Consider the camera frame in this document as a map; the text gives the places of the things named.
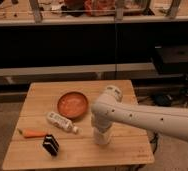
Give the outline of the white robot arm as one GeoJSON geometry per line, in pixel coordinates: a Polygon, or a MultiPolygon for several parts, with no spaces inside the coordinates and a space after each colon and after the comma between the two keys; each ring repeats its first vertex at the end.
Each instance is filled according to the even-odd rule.
{"type": "Polygon", "coordinates": [[[122,102],[122,91],[107,86],[91,106],[94,141],[107,145],[113,122],[150,130],[188,142],[188,108],[153,107],[122,102]]]}

